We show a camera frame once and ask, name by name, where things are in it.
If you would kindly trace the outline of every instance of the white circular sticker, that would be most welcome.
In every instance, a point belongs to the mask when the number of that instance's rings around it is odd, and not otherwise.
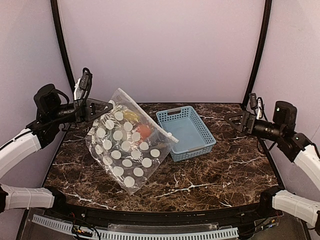
[[[141,152],[138,151],[138,150],[134,150],[131,152],[131,156],[134,158],[134,159],[138,159],[141,157]]]
[[[143,151],[146,151],[149,149],[149,145],[148,143],[146,143],[145,141],[143,141],[142,143],[140,143],[140,149]]]
[[[102,139],[106,135],[106,130],[104,130],[102,127],[99,127],[96,131],[96,135]]]
[[[105,150],[110,150],[112,148],[112,142],[108,139],[106,139],[104,142],[103,142],[103,148]]]
[[[135,180],[133,177],[131,176],[127,176],[125,179],[124,179],[124,185],[128,188],[131,188],[133,185],[135,185]]]
[[[140,140],[140,138],[141,138],[141,135],[140,135],[139,132],[135,132],[135,133],[132,134],[131,138],[132,138],[133,141],[138,142]]]
[[[122,161],[122,165],[127,168],[130,168],[130,167],[132,167],[132,161],[130,161],[129,159],[125,159]]]
[[[144,175],[144,171],[140,167],[136,167],[135,169],[133,169],[133,174],[137,177],[141,177]]]
[[[115,166],[113,168],[113,174],[115,176],[122,176],[122,174],[124,174],[124,172],[125,172],[125,170],[120,166]]]
[[[113,157],[114,159],[119,159],[119,158],[121,158],[121,152],[119,152],[118,150],[114,150],[111,153],[111,157]]]
[[[102,160],[103,160],[103,163],[105,165],[108,165],[108,166],[113,163],[112,159],[110,157],[107,157],[107,156],[104,156]]]
[[[142,166],[145,168],[150,168],[152,166],[152,161],[150,158],[146,157],[142,160]]]
[[[122,131],[117,130],[113,133],[113,139],[116,141],[121,140],[122,137],[123,137]]]
[[[125,122],[124,124],[123,124],[123,128],[124,128],[124,130],[126,130],[127,132],[130,132],[133,128],[134,128],[134,126],[130,123],[130,122]]]
[[[158,149],[152,149],[150,151],[150,154],[151,154],[152,157],[157,158],[157,157],[160,156],[160,151]]]
[[[112,120],[107,120],[107,121],[105,121],[105,127],[107,128],[107,129],[109,129],[109,130],[111,130],[111,129],[113,129],[114,127],[115,127],[115,123],[114,123],[114,121],[112,121]]]
[[[131,147],[131,143],[129,141],[124,141],[122,144],[121,144],[121,148],[123,151],[128,151]]]
[[[124,114],[120,111],[117,111],[115,114],[114,114],[114,117],[115,119],[117,119],[118,121],[121,121],[124,119]]]
[[[100,155],[104,152],[103,148],[100,145],[96,145],[94,149],[95,149],[96,154],[98,154],[98,155]]]

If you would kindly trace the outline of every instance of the yellow object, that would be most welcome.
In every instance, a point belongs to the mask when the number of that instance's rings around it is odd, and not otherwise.
[[[123,118],[130,122],[138,123],[140,121],[140,117],[132,111],[125,111],[123,113]]]

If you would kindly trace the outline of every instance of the clear plastic bag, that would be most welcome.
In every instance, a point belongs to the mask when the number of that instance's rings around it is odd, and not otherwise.
[[[93,122],[85,141],[93,158],[132,195],[178,140],[122,89],[118,88],[109,102],[113,110]]]

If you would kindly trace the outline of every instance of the marble countertop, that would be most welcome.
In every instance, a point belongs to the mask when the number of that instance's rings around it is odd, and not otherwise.
[[[71,127],[49,170],[45,186],[56,187],[67,202],[84,207],[139,212],[184,212],[236,207],[259,202],[260,193],[277,184],[257,139],[241,135],[224,116],[241,111],[239,104],[143,103],[156,112],[193,106],[217,143],[212,152],[181,162],[171,156],[149,181],[129,196],[92,158],[84,137],[92,122]]]

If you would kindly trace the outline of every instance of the orange object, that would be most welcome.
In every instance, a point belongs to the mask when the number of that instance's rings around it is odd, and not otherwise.
[[[151,129],[149,128],[148,125],[139,125],[137,128],[136,128],[136,131],[140,133],[141,135],[141,139],[144,141],[145,139],[147,139],[152,131]]]

